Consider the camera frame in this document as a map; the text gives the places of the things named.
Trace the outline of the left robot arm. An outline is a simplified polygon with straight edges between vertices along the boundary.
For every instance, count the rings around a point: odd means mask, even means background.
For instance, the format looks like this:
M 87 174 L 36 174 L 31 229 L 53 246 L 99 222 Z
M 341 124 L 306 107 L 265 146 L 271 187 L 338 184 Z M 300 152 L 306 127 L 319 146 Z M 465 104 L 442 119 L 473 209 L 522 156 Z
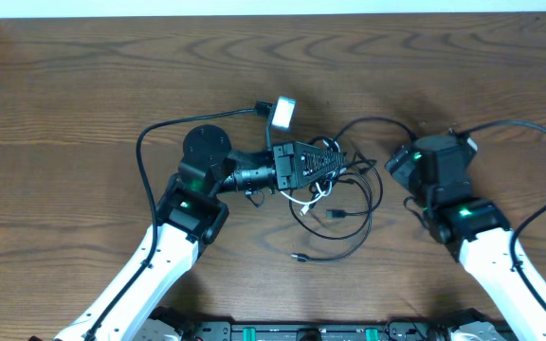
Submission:
M 285 142 L 260 152 L 232 148 L 214 125 L 192 129 L 183 157 L 161 199 L 155 222 L 135 254 L 100 296 L 57 334 L 59 340 L 131 340 L 173 284 L 189 272 L 228 218 L 218 194 L 250 196 L 268 188 L 305 188 L 342 169 L 345 156 L 327 149 Z

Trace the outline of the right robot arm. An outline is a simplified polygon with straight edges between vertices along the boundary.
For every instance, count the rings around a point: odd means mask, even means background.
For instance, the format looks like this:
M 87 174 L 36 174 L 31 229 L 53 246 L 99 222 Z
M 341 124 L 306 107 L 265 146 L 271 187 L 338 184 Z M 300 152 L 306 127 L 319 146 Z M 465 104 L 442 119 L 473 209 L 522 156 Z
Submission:
M 546 340 L 546 281 L 501 210 L 473 192 L 470 136 L 430 135 L 401 146 L 385 168 L 414 198 L 430 236 L 480 283 L 519 340 Z

